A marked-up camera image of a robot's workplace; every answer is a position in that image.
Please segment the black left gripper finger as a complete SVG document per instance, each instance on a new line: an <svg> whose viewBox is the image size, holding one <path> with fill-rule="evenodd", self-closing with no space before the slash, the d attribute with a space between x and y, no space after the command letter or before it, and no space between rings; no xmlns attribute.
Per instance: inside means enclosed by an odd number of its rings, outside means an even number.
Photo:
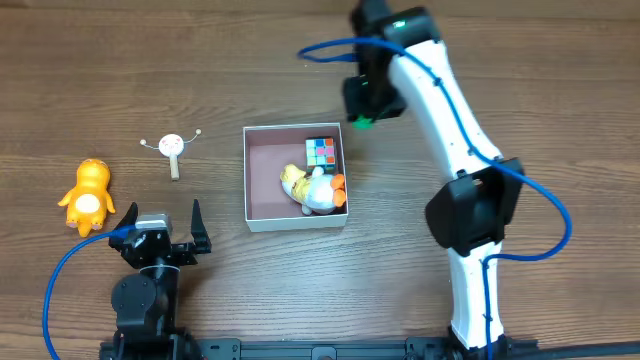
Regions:
<svg viewBox="0 0 640 360"><path fill-rule="evenodd" d="M211 241L204 225L199 201L197 199L193 201L191 235L197 254L207 254L211 252Z"/></svg>
<svg viewBox="0 0 640 360"><path fill-rule="evenodd" d="M138 205L132 202L126 214L114 228L116 234L128 234L135 229L135 223L138 217Z"/></svg>

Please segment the green round cap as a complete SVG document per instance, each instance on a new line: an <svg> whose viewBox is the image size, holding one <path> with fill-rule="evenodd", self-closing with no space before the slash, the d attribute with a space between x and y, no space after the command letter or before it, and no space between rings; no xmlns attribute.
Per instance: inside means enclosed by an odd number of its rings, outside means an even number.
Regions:
<svg viewBox="0 0 640 360"><path fill-rule="evenodd" d="M359 115L357 119L352 122L352 126L355 129L370 129L373 127L373 125L374 120L363 115Z"/></svg>

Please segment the orange bear figure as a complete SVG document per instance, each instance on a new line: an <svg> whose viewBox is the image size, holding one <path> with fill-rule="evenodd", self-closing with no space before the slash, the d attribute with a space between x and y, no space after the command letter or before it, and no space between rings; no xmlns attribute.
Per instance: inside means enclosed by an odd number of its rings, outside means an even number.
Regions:
<svg viewBox="0 0 640 360"><path fill-rule="evenodd" d="M76 184L58 202L66 208L65 224L75 228L81 237L92 230L100 230L108 213L116 212L108 192L111 173L108 165L99 159L86 159L76 171Z"/></svg>

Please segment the multicolour puzzle cube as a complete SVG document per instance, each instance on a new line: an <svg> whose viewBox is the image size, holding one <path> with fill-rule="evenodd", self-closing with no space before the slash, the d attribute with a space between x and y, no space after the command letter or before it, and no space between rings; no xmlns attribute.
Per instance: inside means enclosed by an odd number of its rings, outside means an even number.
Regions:
<svg viewBox="0 0 640 360"><path fill-rule="evenodd" d="M336 147L332 137L308 138L305 140L306 168L312 173L316 168L322 168L325 173L336 171Z"/></svg>

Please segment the white and yellow duck plush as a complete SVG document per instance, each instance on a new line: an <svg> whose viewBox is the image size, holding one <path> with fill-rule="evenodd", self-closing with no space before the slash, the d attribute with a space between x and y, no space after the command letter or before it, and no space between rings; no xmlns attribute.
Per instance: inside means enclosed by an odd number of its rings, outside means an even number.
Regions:
<svg viewBox="0 0 640 360"><path fill-rule="evenodd" d="M307 174L288 164L280 174L285 193L301 205L304 215L327 215L347 203L346 178L343 174L327 174L316 167Z"/></svg>

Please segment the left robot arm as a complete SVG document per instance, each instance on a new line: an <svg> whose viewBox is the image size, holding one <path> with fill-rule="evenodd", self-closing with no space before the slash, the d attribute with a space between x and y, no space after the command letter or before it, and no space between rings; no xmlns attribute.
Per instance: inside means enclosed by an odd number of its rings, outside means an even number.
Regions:
<svg viewBox="0 0 640 360"><path fill-rule="evenodd" d="M104 360L201 360L203 352L190 332L176 325L179 275L196 257L211 252L200 205L193 203L191 242L174 243L168 215L138 213L133 203L109 236L109 246L136 272L113 287L116 331L100 346Z"/></svg>

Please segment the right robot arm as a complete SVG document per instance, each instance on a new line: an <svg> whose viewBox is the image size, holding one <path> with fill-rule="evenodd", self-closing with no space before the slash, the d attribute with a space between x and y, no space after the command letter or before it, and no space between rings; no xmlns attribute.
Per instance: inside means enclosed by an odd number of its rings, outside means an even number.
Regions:
<svg viewBox="0 0 640 360"><path fill-rule="evenodd" d="M350 23L356 37L385 40L403 51L355 45L358 74L342 88L348 121L375 122L409 111L443 178L425 218L449 257L454 305L448 356L504 358L511 349L499 318L497 263L482 262L500 253L521 190L498 168L521 173L522 165L505 159L480 128L425 8L395 13L383 1L361 1Z"/></svg>

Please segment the white rattle drum toy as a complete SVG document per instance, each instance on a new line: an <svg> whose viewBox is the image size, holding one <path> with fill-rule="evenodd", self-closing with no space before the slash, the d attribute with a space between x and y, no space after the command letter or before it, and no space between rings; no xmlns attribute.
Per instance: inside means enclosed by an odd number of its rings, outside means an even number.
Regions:
<svg viewBox="0 0 640 360"><path fill-rule="evenodd" d="M164 135L159 140L157 146L149 145L145 139L141 139L139 143L141 146L154 151L159 151L163 156L167 157L169 159L171 180L178 181L180 179L178 157L182 154L186 145L196 140L201 133L202 130L197 128L194 136L188 140L185 140L178 134L170 133Z"/></svg>

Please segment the white box with pink interior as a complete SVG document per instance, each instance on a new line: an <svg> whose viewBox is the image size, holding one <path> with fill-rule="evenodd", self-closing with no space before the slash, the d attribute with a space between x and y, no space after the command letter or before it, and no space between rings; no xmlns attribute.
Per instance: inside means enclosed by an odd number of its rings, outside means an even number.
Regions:
<svg viewBox="0 0 640 360"><path fill-rule="evenodd" d="M346 172L341 127L338 123L311 123L245 127L245 220L253 232L343 227L349 206L328 215L305 215L289 197L280 173L289 164L306 167L306 140L330 137L336 145L337 170Z"/></svg>

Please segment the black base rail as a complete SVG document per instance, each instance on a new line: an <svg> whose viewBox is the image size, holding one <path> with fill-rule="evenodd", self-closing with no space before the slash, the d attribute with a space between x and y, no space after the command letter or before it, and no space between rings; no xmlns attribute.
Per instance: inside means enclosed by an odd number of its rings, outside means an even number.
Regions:
<svg viewBox="0 0 640 360"><path fill-rule="evenodd" d="M142 350L131 345L103 343L104 359L207 359L207 360L464 360L484 359L481 350L465 350L444 338L409 337L404 341L375 342L242 342L238 339L205 339L199 351L182 347L171 350ZM580 359L637 355L637 342L577 345L541 349L535 340L506 339L494 347L494 359Z"/></svg>

